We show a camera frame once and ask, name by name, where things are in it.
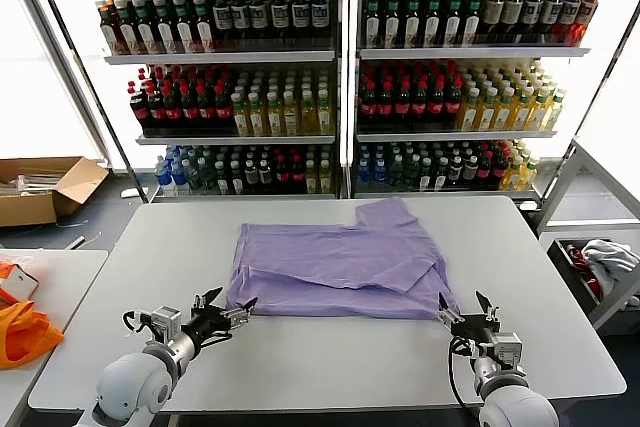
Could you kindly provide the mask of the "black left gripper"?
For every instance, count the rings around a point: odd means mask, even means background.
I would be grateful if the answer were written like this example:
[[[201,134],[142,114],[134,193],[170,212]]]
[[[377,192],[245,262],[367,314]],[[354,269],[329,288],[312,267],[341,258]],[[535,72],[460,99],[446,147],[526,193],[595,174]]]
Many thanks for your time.
[[[233,337],[231,329],[239,328],[249,321],[258,301],[254,297],[240,307],[223,311],[220,307],[210,305],[222,291],[223,288],[218,287],[196,295],[191,318],[182,326],[182,332],[194,346],[195,355],[203,348],[230,340]]]

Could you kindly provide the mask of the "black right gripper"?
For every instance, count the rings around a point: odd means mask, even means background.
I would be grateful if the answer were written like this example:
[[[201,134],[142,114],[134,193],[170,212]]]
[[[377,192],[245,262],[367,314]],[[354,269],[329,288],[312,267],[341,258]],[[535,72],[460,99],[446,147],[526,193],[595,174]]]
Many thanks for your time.
[[[500,331],[498,319],[499,307],[480,291],[475,291],[476,298],[484,314],[459,315],[452,310],[444,296],[438,294],[438,315],[446,327],[452,327],[452,337],[470,340],[476,344],[491,344],[492,337]]]

